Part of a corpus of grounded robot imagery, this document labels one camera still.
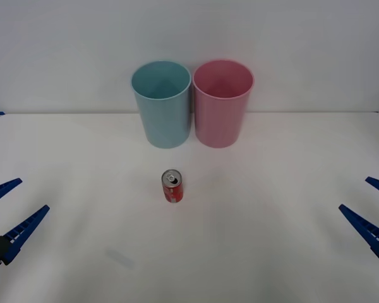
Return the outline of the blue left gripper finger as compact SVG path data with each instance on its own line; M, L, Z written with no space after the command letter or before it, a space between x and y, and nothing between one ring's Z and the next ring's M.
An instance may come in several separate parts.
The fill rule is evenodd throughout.
M32 235L48 211L48 205L44 205L22 223L0 236L0 264L9 265L21 251L21 247Z
M16 178L11 181L0 184L0 199L21 183L22 180L20 178Z

